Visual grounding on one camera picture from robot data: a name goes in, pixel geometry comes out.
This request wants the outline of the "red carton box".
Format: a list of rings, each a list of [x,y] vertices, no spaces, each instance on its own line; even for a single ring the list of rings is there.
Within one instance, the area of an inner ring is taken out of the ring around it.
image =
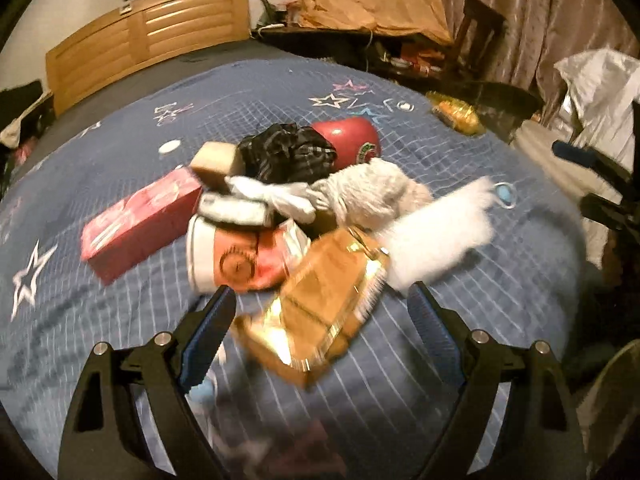
[[[108,285],[186,234],[203,185],[181,167],[140,188],[90,220],[80,258]]]

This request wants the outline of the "white mesh cloth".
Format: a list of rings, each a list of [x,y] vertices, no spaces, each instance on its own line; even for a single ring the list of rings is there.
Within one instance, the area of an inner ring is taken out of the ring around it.
[[[415,282],[433,283],[468,252],[489,244],[494,187],[488,177],[476,179],[375,232],[390,254],[387,284],[404,294]]]

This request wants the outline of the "paper cup with bicycle print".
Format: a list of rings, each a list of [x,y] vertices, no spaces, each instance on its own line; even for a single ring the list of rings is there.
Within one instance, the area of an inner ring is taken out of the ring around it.
[[[303,260],[311,239],[291,219],[274,229],[229,230],[202,216],[186,231],[186,270],[194,292],[220,286],[254,292],[281,285]]]

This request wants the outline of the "gold snack wrapper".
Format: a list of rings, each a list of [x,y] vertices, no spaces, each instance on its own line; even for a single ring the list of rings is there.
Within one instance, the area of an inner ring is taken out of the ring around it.
[[[308,389],[367,322],[389,266],[388,249],[360,229],[326,233],[269,304],[236,317],[232,335],[267,370]]]

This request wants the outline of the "beige sponge block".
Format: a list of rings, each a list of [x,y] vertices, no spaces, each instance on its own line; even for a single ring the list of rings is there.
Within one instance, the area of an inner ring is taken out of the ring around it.
[[[245,174],[244,162],[238,148],[231,143],[205,142],[190,162],[190,169],[213,191],[228,191],[226,177]]]

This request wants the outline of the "black plaid cloth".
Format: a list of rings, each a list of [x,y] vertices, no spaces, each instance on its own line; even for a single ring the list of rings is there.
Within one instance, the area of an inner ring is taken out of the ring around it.
[[[314,183],[335,169],[337,151],[311,126],[273,124],[236,147],[244,174],[267,184]]]

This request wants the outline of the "blue grid bed quilt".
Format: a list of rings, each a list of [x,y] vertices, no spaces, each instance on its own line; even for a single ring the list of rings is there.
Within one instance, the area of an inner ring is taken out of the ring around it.
[[[576,207],[492,134],[343,66],[227,64],[70,127],[2,198],[1,403],[55,472],[94,347],[142,346],[225,292],[190,389],[230,476],[411,479],[458,392],[410,283],[562,354],[585,264]]]

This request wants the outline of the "yellow snack packet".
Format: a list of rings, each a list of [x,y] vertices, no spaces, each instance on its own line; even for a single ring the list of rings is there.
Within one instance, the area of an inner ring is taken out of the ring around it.
[[[425,96],[432,104],[432,114],[454,131],[465,136],[485,132],[476,110],[469,103],[435,91],[426,92]]]

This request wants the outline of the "dark wicker chair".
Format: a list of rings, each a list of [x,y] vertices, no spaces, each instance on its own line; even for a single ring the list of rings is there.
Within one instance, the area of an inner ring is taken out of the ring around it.
[[[495,81],[471,80],[465,83],[468,102],[484,127],[509,144],[522,123],[544,108],[536,93]]]

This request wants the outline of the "white plastic sheet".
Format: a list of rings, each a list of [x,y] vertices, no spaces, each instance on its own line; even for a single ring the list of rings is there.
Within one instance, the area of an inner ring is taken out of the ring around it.
[[[639,101],[639,60],[609,48],[588,50],[554,64],[567,86],[565,105],[572,142],[592,146],[631,170],[634,114]]]

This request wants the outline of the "dark wooden desk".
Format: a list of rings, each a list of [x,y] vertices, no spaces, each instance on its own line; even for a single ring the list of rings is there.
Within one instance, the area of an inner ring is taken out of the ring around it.
[[[436,77],[402,56],[403,53],[431,53],[436,65],[444,64],[450,47],[422,34],[384,36],[368,30],[313,29],[283,24],[256,26],[250,36],[284,52],[331,61],[367,72],[398,84],[413,84]]]

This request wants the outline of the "dark wooden chair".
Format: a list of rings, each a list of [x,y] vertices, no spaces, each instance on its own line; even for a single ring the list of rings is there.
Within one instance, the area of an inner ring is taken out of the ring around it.
[[[440,82],[477,80],[484,74],[506,29],[506,18],[480,0],[464,0],[454,44],[445,53]]]

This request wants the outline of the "brown curtain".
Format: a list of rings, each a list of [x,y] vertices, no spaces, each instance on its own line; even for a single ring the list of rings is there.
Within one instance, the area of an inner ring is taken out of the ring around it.
[[[480,76],[538,93],[545,124],[558,114],[566,92],[556,62],[601,48],[639,55],[639,39],[614,0],[480,1],[506,19],[498,49]],[[464,0],[442,2],[447,23],[456,32]]]

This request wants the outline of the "wooden headboard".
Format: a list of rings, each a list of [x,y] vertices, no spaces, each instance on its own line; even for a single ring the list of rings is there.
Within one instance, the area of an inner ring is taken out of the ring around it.
[[[134,0],[46,54],[55,113],[176,56],[250,38],[248,0]]]

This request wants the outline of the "orange cloth cover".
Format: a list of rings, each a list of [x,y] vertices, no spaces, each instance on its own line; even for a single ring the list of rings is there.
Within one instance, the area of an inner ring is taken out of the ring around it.
[[[442,0],[299,0],[297,24],[390,37],[419,34],[441,46],[454,42]]]

